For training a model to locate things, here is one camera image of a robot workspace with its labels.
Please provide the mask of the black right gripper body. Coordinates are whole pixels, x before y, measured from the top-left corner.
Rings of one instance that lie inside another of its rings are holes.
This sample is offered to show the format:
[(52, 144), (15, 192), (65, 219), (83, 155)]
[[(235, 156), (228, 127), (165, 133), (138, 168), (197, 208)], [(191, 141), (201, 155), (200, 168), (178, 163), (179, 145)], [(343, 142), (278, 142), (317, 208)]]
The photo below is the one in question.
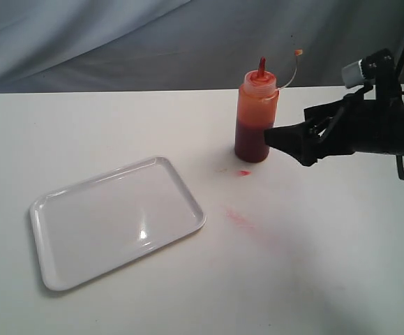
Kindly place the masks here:
[(334, 118), (305, 121), (304, 166), (328, 156), (356, 152), (404, 156), (404, 102), (365, 100), (347, 95)]

